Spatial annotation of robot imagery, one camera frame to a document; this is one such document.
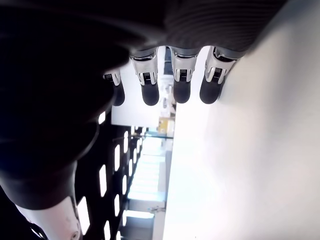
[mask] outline black fingertip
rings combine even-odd
[[[148,106],[154,106],[159,102],[159,88],[158,83],[154,85],[145,84],[141,86],[142,98],[145,104]]]
[[[207,82],[203,77],[200,88],[200,99],[204,104],[213,104],[219,97],[221,84],[216,82]]]
[[[174,81],[173,96],[177,103],[184,104],[190,98],[191,82]]]
[[[115,101],[113,103],[113,106],[121,106],[125,99],[125,90],[124,90],[124,86],[122,84],[122,81],[120,82],[120,84],[118,86],[113,85],[113,90],[114,90],[114,94],[115,94]]]

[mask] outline robotic finger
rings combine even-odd
[[[125,101],[125,90],[121,81],[120,69],[113,69],[106,71],[103,78],[107,81],[113,82],[113,91],[115,94],[115,101],[113,106],[121,106]]]
[[[141,84],[143,101],[149,106],[156,105],[159,101],[158,48],[132,52],[130,58]]]
[[[243,55],[244,53],[230,50],[224,53],[219,51],[217,47],[210,47],[200,88],[200,99],[203,103],[212,104],[218,99],[225,76]]]
[[[197,57],[201,48],[184,49],[171,47],[171,61],[173,69],[173,95],[180,103],[186,103],[190,98],[191,79],[195,71]]]

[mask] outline robotic hand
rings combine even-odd
[[[0,185],[37,235],[82,238],[77,161],[97,139],[98,116],[125,99],[120,72],[110,69],[130,57],[144,102],[156,105],[158,46],[174,46],[174,97],[185,103],[200,49],[215,46],[200,90],[213,103],[285,2],[0,1]]]

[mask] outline ceiling light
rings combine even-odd
[[[124,210],[122,214],[122,226],[125,227],[126,224],[127,224],[127,215],[126,215],[126,210]]]
[[[106,120],[106,112],[104,111],[103,113],[100,114],[98,122],[99,124],[102,124]]]
[[[107,173],[106,173],[106,165],[103,165],[99,171],[99,179],[100,179],[100,193],[101,197],[103,197],[107,191]]]
[[[120,212],[119,194],[114,198],[114,215],[117,217]]]
[[[90,226],[87,200],[86,200],[85,196],[80,200],[78,207],[77,207],[77,210],[78,210],[82,235],[85,235],[89,229],[89,226]]]
[[[118,144],[114,149],[114,170],[118,171],[120,167],[120,145]]]
[[[131,175],[132,175],[132,168],[133,168],[132,165],[133,165],[132,164],[132,159],[130,159],[130,161],[129,161],[129,177],[131,177]]]
[[[121,235],[120,235],[120,232],[118,231],[117,234],[116,234],[116,240],[121,240]]]
[[[105,240],[110,240],[111,238],[111,234],[110,234],[110,225],[109,225],[109,221],[106,221],[105,225],[104,225],[104,239]]]
[[[124,175],[122,179],[122,195],[125,195],[127,191],[127,176]]]
[[[138,218],[138,219],[152,219],[155,215],[146,211],[132,211],[127,210],[125,215],[127,217]]]
[[[137,162],[137,149],[135,148],[133,150],[133,163],[136,164]]]
[[[128,151],[128,131],[124,133],[123,139],[123,153],[125,154]]]

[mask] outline white wall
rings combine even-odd
[[[320,239],[320,1],[277,27],[199,98],[208,48],[177,106],[164,240]]]
[[[158,49],[158,84],[161,84],[164,65],[165,47]],[[124,88],[125,100],[121,106],[113,106],[111,110],[111,123],[122,126],[158,127],[160,106],[145,104],[139,79],[136,75],[132,61],[121,67],[121,80]]]

